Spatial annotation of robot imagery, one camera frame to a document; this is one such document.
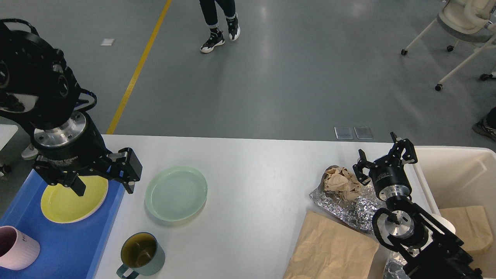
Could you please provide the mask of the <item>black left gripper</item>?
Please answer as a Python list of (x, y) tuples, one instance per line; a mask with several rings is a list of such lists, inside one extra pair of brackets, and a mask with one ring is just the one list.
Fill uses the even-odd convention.
[(34, 171), (49, 185), (61, 184), (83, 196), (82, 176), (100, 176), (120, 182), (133, 194), (143, 166), (132, 148), (117, 153), (107, 149), (103, 136), (85, 112), (73, 112), (59, 127), (36, 128), (31, 142), (39, 151)]

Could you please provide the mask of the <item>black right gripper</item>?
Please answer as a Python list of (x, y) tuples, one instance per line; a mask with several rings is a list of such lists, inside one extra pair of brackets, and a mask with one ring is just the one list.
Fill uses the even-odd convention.
[[(415, 146), (408, 138), (402, 139), (394, 132), (390, 135), (393, 140), (390, 155), (370, 162), (365, 152), (360, 149), (358, 161), (353, 165), (358, 182), (368, 185), (371, 181), (376, 196), (381, 201), (386, 201), (393, 196), (411, 196), (412, 188), (404, 171), (404, 165), (418, 162)], [(368, 175), (363, 173), (364, 168), (370, 170)]]

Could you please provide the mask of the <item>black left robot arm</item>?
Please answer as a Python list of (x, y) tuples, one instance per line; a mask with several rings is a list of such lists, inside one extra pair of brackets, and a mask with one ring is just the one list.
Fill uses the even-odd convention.
[(121, 183), (132, 194), (143, 166), (132, 148), (107, 149), (87, 113), (96, 96), (80, 87), (64, 53), (43, 40), (36, 28), (18, 18), (1, 20), (1, 115), (20, 125), (38, 154), (33, 169), (49, 185), (61, 184), (78, 196), (82, 176)]

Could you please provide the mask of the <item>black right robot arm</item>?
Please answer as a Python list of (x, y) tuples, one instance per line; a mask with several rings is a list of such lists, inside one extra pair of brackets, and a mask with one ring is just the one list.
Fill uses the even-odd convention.
[(418, 162), (415, 147), (409, 139), (390, 133), (390, 151), (368, 161), (363, 150), (353, 166), (362, 185), (372, 183), (374, 192), (386, 206), (372, 217), (378, 242), (405, 260), (403, 270), (411, 279), (481, 279), (482, 271), (473, 269), (472, 256), (463, 241), (411, 200), (412, 188), (404, 170), (406, 164)]

